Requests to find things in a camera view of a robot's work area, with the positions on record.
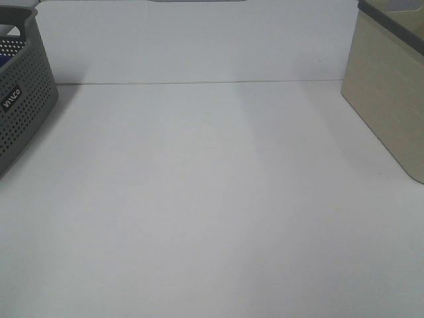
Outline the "blue towel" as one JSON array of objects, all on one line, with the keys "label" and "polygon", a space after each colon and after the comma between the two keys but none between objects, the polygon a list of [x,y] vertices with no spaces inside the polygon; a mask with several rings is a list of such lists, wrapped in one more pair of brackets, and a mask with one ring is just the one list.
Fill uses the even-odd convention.
[{"label": "blue towel", "polygon": [[12,57],[13,55],[10,55],[8,52],[1,52],[0,53],[0,68],[2,68]]}]

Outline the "beige storage box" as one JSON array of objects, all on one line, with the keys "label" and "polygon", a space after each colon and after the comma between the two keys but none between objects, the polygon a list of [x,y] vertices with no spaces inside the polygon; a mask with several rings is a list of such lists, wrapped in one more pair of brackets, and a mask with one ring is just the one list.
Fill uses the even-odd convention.
[{"label": "beige storage box", "polygon": [[359,1],[341,94],[423,182],[423,2]]}]

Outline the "grey perforated plastic basket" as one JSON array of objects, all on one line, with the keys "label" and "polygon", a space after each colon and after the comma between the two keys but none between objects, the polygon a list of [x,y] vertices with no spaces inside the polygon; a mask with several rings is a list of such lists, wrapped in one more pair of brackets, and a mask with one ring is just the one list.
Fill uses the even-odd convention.
[{"label": "grey perforated plastic basket", "polygon": [[36,21],[37,10],[1,6],[1,24],[19,35],[1,37],[13,57],[1,68],[1,174],[21,155],[58,101],[58,89]]}]

